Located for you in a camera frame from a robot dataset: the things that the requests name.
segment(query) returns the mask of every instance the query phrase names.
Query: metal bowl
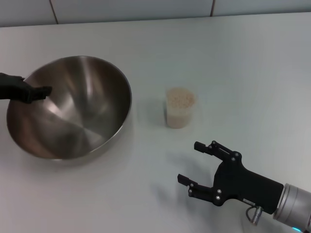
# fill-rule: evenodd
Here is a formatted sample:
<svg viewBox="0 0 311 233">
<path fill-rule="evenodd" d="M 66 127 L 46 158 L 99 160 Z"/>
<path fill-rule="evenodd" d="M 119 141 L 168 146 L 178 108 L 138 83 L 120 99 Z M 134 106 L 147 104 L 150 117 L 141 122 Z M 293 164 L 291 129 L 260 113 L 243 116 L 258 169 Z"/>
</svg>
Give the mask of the metal bowl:
<svg viewBox="0 0 311 233">
<path fill-rule="evenodd" d="M 25 82 L 53 87 L 45 100 L 31 104 L 11 100 L 7 110 L 11 137 L 37 157 L 84 156 L 112 139 L 130 112 L 132 94 L 126 77 L 99 58 L 61 58 Z"/>
</svg>

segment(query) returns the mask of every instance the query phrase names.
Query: clear plastic cup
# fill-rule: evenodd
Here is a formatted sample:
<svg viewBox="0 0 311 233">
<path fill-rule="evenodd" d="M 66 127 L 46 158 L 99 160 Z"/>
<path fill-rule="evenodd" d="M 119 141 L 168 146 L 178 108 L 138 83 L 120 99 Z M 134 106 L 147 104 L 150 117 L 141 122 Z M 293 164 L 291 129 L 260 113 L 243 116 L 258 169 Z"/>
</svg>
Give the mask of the clear plastic cup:
<svg viewBox="0 0 311 233">
<path fill-rule="evenodd" d="M 184 128 L 191 120 L 195 95 L 186 88 L 174 87 L 166 92 L 166 120 L 169 127 Z"/>
</svg>

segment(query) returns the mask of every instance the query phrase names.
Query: tile grout line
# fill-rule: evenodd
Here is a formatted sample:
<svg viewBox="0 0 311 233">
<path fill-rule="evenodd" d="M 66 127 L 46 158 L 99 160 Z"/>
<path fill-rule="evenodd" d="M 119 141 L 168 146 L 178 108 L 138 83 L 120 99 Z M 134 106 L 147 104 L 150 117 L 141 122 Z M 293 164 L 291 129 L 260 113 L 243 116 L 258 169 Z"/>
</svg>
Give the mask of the tile grout line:
<svg viewBox="0 0 311 233">
<path fill-rule="evenodd" d="M 54 19 L 55 19 L 55 21 L 56 21 L 56 24 L 58 24 L 58 20 L 57 20 L 55 11 L 54 11 L 54 7 L 53 7 L 53 4 L 52 4 L 52 0 L 49 0 L 49 2 L 50 2 L 51 9 L 52 9 L 52 11 L 53 11 L 53 15 L 54 15 Z"/>
<path fill-rule="evenodd" d="M 210 17 L 213 17 L 213 14 L 214 14 L 215 1 L 216 1 L 216 0 L 213 0 L 213 3 L 212 3 L 212 9 L 211 9 L 210 15 L 209 15 Z"/>
</svg>

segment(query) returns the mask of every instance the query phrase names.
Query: white table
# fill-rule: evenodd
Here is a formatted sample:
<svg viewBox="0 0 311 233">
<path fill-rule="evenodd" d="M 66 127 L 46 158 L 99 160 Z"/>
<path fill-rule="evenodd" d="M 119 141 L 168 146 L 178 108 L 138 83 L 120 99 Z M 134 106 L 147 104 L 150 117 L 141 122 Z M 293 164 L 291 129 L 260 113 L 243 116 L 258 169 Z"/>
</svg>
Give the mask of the white table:
<svg viewBox="0 0 311 233">
<path fill-rule="evenodd" d="M 0 72 L 27 76 L 54 59 L 112 62 L 133 91 L 120 143 L 85 165 L 27 155 L 0 101 L 0 226 L 4 233 L 241 232 L 247 205 L 188 198 L 181 173 L 212 186 L 220 161 L 193 150 L 217 140 L 246 168 L 311 191 L 311 13 L 0 29 Z M 165 89 L 188 85 L 191 125 L 165 127 Z"/>
</svg>

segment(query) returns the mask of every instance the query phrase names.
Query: white wall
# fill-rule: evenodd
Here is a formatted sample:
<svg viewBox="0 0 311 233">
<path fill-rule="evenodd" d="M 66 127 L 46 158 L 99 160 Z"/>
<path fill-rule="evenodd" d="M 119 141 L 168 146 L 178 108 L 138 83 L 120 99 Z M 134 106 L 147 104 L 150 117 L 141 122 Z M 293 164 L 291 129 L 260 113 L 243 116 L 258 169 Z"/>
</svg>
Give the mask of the white wall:
<svg viewBox="0 0 311 233">
<path fill-rule="evenodd" d="M 55 24 L 49 0 L 0 0 L 0 27 Z"/>
<path fill-rule="evenodd" d="M 216 0 L 214 16 L 311 11 L 311 0 Z"/>
<path fill-rule="evenodd" d="M 52 0 L 59 23 L 209 16 L 212 0 Z"/>
</svg>

